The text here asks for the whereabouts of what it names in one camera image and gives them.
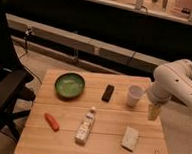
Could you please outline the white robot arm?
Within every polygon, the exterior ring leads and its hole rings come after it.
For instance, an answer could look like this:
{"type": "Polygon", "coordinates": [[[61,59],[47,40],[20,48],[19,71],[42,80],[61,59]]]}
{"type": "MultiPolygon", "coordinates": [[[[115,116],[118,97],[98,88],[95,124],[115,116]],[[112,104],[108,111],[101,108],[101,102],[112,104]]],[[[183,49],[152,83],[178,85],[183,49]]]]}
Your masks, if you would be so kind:
{"type": "Polygon", "coordinates": [[[153,75],[155,79],[147,92],[148,120],[156,120],[161,113],[160,107],[172,96],[192,110],[192,61],[181,59],[159,65],[153,75]]]}

